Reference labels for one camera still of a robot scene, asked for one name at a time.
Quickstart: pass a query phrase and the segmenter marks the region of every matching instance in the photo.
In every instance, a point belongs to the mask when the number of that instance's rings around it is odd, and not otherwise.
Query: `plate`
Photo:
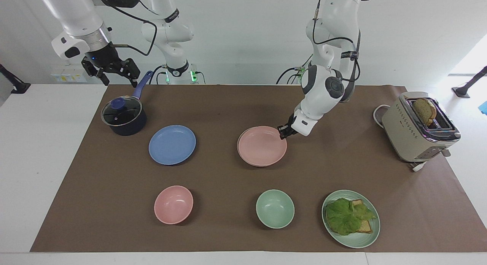
[[[154,213],[164,224],[178,224],[193,210],[193,195],[183,186],[174,185],[162,190],[154,202]]]
[[[280,139],[279,131],[269,126],[246,130],[237,141],[240,157],[256,167],[273,165],[286,154],[287,141]]]
[[[325,207],[327,204],[336,201],[339,198],[344,198],[348,200],[355,200],[355,199],[361,199],[367,208],[374,213],[374,215],[377,218],[372,218],[369,220],[370,226],[372,228],[372,234],[362,234],[362,233],[353,233],[349,234],[346,236],[342,236],[340,234],[337,234],[336,232],[333,232],[327,221],[326,221],[326,216],[325,216]],[[325,201],[323,202],[323,206],[321,207],[321,217],[323,219],[323,224],[325,225],[326,230],[330,233],[330,235],[339,243],[350,247],[350,248],[365,248],[370,246],[372,243],[374,243],[379,237],[379,232],[380,232],[380,219],[379,219],[379,214],[377,213],[376,208],[372,203],[365,198],[363,195],[350,191],[350,190],[338,190],[335,191],[331,194],[329,194],[326,198]]]
[[[157,131],[149,142],[149,154],[163,165],[185,161],[196,147],[196,137],[188,127],[171,125]]]
[[[281,229],[294,218],[294,203],[285,192],[271,189],[263,192],[255,205],[257,217],[269,228]]]

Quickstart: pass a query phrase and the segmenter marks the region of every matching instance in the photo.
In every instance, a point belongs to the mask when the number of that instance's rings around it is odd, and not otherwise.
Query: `black stand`
[[[17,76],[3,67],[2,64],[0,64],[0,73],[2,73],[7,80],[14,85],[14,90],[11,91],[12,94],[24,94],[31,85],[30,83],[24,83],[21,79],[17,78]]]
[[[453,87],[452,90],[455,92],[455,94],[460,97],[460,98],[470,98],[470,96],[466,93],[468,91],[468,88],[473,86],[474,83],[476,83],[480,78],[485,76],[487,74],[487,66],[482,69],[479,73],[477,73],[473,78],[466,83],[466,85],[462,87]]]

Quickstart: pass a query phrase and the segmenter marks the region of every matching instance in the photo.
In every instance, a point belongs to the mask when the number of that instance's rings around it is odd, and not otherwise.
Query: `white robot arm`
[[[164,19],[151,20],[157,25],[157,35],[154,44],[162,51],[169,71],[169,83],[183,84],[195,81],[190,64],[186,59],[184,50],[179,45],[193,39],[193,25],[183,20],[174,0],[150,0],[153,12]],[[142,34],[145,39],[152,41],[154,27],[149,24],[142,25]]]
[[[308,136],[315,124],[339,102],[347,102],[353,92],[358,66],[360,30],[357,13],[361,0],[325,0],[318,18],[321,0],[306,27],[313,44],[313,57],[304,72],[301,86],[304,99],[294,109],[286,125],[279,126],[282,139],[296,133]],[[331,69],[332,47],[340,48],[339,70]]]
[[[70,59],[85,54],[81,64],[89,76],[96,76],[108,85],[109,80],[104,73],[115,73],[128,78],[134,87],[137,85],[139,68],[132,59],[121,60],[118,57],[112,47],[110,28],[96,13],[92,0],[43,1],[64,29],[51,43],[59,57]],[[134,7],[138,3],[138,0],[105,1],[119,7]]]

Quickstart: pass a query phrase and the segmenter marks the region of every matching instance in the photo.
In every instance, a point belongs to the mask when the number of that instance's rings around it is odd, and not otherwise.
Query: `blue object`
[[[144,75],[140,83],[135,87],[134,93],[132,96],[136,97],[137,99],[140,99],[140,95],[142,94],[142,89],[146,85],[146,83],[149,81],[149,79],[152,77],[154,73],[152,71],[147,71],[147,73]]]
[[[487,102],[484,102],[481,106],[479,106],[480,112],[487,115]]]
[[[188,127],[171,125],[157,131],[149,142],[149,154],[163,165],[185,161],[196,147],[196,137]]]
[[[115,98],[111,100],[110,106],[115,110],[122,109],[125,106],[125,99],[122,97]]]

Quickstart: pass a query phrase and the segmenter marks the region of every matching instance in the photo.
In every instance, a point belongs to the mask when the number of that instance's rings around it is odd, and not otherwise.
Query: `blue sticky note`
[[[487,102],[484,102],[481,106],[479,106],[479,109],[482,113],[487,115]]]

